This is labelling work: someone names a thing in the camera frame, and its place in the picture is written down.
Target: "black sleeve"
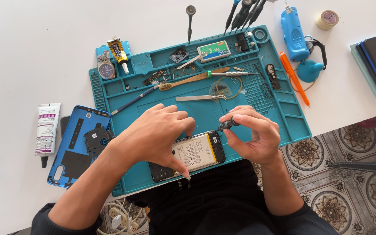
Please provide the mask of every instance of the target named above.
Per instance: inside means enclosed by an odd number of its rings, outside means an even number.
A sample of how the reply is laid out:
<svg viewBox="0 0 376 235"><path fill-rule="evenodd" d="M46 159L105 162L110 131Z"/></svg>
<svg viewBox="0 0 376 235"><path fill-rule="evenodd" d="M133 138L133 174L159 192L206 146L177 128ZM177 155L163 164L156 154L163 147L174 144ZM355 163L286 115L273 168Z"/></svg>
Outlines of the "black sleeve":
<svg viewBox="0 0 376 235"><path fill-rule="evenodd" d="M70 230L53 223L49 217L49 211L53 208L54 203L46 204L33 218L31 223L31 235L95 235L97 228L102 224L101 218L98 216L97 221L86 229Z"/></svg>
<svg viewBox="0 0 376 235"><path fill-rule="evenodd" d="M327 223L326 220L320 218L316 212L304 203L298 211L284 216L271 215L271 220L278 228L279 234L286 235L324 235L338 233Z"/></svg>

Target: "orange pen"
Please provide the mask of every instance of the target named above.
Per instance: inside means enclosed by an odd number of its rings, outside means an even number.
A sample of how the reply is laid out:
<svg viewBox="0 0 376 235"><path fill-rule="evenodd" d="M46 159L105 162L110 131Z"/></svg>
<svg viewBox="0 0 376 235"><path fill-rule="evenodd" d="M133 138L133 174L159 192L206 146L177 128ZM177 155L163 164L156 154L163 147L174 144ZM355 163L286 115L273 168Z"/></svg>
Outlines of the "orange pen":
<svg viewBox="0 0 376 235"><path fill-rule="evenodd" d="M282 62L282 65L284 66L285 72L287 72L287 74L289 74L290 77L292 78L292 80L295 84L295 87L297 88L298 92L300 93L301 98L304 100L304 103L308 107L310 107L310 101L308 101L307 96L304 93L304 90L302 89L301 84L298 81L298 78L295 75L295 72L290 65L290 62L288 61L287 56L285 55L285 53L283 51L281 51L281 53L279 53L279 57L281 58L281 62Z"/></svg>

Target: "blue silicone repair mat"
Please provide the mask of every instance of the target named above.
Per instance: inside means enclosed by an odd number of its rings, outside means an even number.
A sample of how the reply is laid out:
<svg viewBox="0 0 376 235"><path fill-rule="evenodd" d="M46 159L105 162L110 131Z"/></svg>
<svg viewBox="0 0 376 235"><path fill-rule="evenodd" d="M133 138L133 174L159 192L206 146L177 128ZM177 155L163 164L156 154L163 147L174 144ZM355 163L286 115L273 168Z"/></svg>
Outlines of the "blue silicone repair mat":
<svg viewBox="0 0 376 235"><path fill-rule="evenodd" d="M96 108L105 110L109 113L118 109L131 99L142 94L146 89L152 87L153 85L144 86L142 82L154 72L160 70L165 71L167 74L172 74L173 72L175 75L175 81L178 81L206 72L207 70L222 67L230 67L230 71L236 71L233 69L234 66L244 69L245 72L260 73L259 75L241 77L243 80L243 91L237 97L229 100L220 99L218 102L175 101L175 98L178 96L208 95L212 83L216 82L221 77L212 77L197 82L183 84L167 91L156 89L128 108L113 115L110 125L111 129L114 131L115 135L118 136L124 129L133 123L134 120L143 114L145 110L156 104L163 103L165 106L175 104L178 106L178 110L187 111L196 121L194 134L198 134L209 130L216 130L220 124L218 119L221 116L227 114L229 110L237 105L249 104L259 113L279 124L279 134L281 136L280 147L311 137L306 118L302 113L297 97L291 88L291 84L288 82L287 75L282 67L278 53L266 26L261 25L253 27L248 31L252 32L253 36L251 38L248 38L244 31L232 35L226 34L226 36L220 34L205 39L191 41L190 45L188 45L188 43L180 44L137 55L131 55L128 42L123 42L123 47L129 60L129 74L124 73L122 67L117 64L117 61L113 59L111 54L111 62L116 68L116 78L104 80L99 76L97 68L89 70ZM236 36L238 34L243 34L245 36L249 46L248 51L237 52L234 49L234 44L237 42ZM198 55L197 47L222 40L227 42L231 56L204 64L197 61L194 63L195 71L192 75L181 74L180 71L174 71L176 67ZM183 48L188 51L189 56L177 64L172 61L169 56L178 48ZM109 50L108 46L103 45L100 48L97 48L97 55L101 55L104 50ZM281 90L272 89L269 77L265 70L267 64L274 64L281 84ZM186 69L185 71L187 73L193 72L192 68ZM221 82L226 83L226 86L230 88L231 92L236 94L240 88L240 83L234 81L231 78L224 78ZM233 127L232 130L243 141L248 141L251 138L250 130L243 126ZM240 160L241 157L227 145L227 139L224 134L220 133L220 136L226 154L226 162L224 164ZM149 164L147 162L139 162L129 169L129 171L122 177L113 189L112 195L121 196L139 190L145 190L170 180L161 183L154 183L152 176L150 175Z"/></svg>

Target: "tape roll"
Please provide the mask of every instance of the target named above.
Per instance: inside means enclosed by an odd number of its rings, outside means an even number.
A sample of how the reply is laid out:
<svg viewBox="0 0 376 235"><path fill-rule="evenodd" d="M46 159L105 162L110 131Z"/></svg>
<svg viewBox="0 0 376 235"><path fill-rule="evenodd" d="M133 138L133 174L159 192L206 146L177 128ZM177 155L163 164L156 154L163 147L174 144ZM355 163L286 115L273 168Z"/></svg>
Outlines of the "tape roll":
<svg viewBox="0 0 376 235"><path fill-rule="evenodd" d="M339 16L332 10L325 10L316 18L317 27L324 31L331 30L338 22Z"/></svg>

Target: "finger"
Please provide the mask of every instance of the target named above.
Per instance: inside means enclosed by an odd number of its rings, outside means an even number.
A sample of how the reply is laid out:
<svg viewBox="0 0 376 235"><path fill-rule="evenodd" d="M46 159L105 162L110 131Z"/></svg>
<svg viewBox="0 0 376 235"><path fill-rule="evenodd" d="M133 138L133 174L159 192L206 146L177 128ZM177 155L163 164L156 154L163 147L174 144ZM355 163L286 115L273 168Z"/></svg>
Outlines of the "finger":
<svg viewBox="0 0 376 235"><path fill-rule="evenodd" d="M160 109L163 109L165 106L163 104L157 104L153 107L150 108L150 110L160 110Z"/></svg>
<svg viewBox="0 0 376 235"><path fill-rule="evenodd" d="M176 112L178 111L178 107L176 105L170 105L163 109L165 112Z"/></svg>
<svg viewBox="0 0 376 235"><path fill-rule="evenodd" d="M187 117L180 120L180 130L179 133L185 131L187 136L191 136L195 130L195 120L193 117Z"/></svg>
<svg viewBox="0 0 376 235"><path fill-rule="evenodd" d="M175 171L181 173L182 176L184 176L186 179L191 179L191 176L189 176L188 169L184 165L184 163L182 163L181 161L178 161L178 159L176 159L172 154L166 157L169 158L169 161L163 166L174 169Z"/></svg>
<svg viewBox="0 0 376 235"><path fill-rule="evenodd" d="M186 111L178 111L174 113L176 116L176 119L182 120L188 117L188 113Z"/></svg>
<svg viewBox="0 0 376 235"><path fill-rule="evenodd" d="M236 114L240 114L240 115L247 115L247 116L250 116L250 117L254 117L254 118L258 118L258 119L262 119L262 120L266 120L268 122L271 122L271 120L267 117L264 117L264 115L256 112L254 109L242 109L242 110L237 110L237 111L234 111L234 112L230 112L224 116L222 116L219 121L220 122L225 122L225 121L228 121L232 118L233 115L236 115Z"/></svg>
<svg viewBox="0 0 376 235"><path fill-rule="evenodd" d="M239 105L239 106L236 106L234 109L230 110L229 112L234 112L234 111L237 111L237 110L239 110L239 109L244 109L244 108L255 110L255 109L254 109L252 106L250 106L250 105Z"/></svg>
<svg viewBox="0 0 376 235"><path fill-rule="evenodd" d="M223 130L224 134L227 137L227 144L234 151L236 151L241 157L250 156L250 147L243 141L241 141L233 131L229 129Z"/></svg>
<svg viewBox="0 0 376 235"><path fill-rule="evenodd" d="M235 114L233 120L240 125L257 131L262 138L274 137L274 135L277 134L267 120L240 114Z"/></svg>

